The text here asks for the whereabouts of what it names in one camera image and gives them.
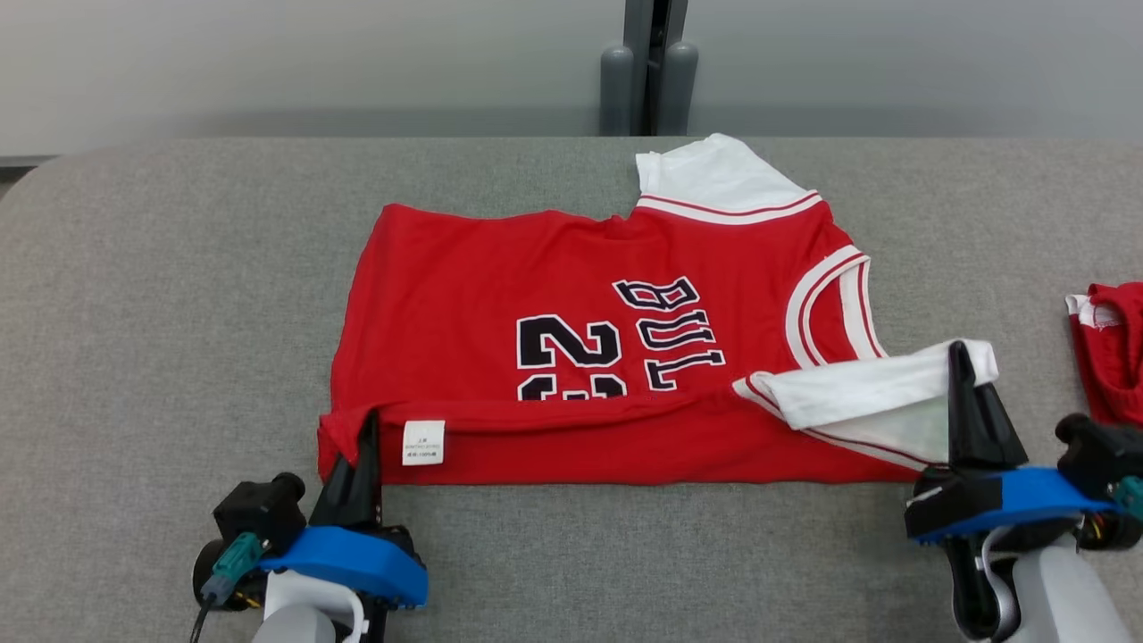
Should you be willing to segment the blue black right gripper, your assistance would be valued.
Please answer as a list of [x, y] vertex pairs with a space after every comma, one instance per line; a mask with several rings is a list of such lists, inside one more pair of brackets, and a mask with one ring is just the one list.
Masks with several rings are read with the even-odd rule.
[[[1020, 468], [1030, 459], [996, 384], [975, 388], [975, 383], [967, 345], [952, 341], [948, 347], [948, 466], [928, 467], [917, 480], [904, 509], [908, 537], [918, 544], [938, 544], [1040, 522], [1065, 522], [1069, 530], [1070, 520], [1081, 520], [1082, 547], [1118, 547], [1118, 505], [1108, 495], [1086, 495], [1055, 468]], [[972, 463], [996, 471], [956, 469]]]

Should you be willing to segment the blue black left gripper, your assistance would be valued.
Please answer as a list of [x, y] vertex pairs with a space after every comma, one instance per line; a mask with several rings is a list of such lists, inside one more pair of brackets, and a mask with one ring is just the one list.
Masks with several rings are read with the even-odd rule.
[[205, 611], [291, 604], [330, 617], [426, 605], [426, 565], [405, 528], [382, 528], [379, 411], [359, 431], [359, 473], [339, 455], [306, 522], [222, 522], [195, 558], [192, 596]]

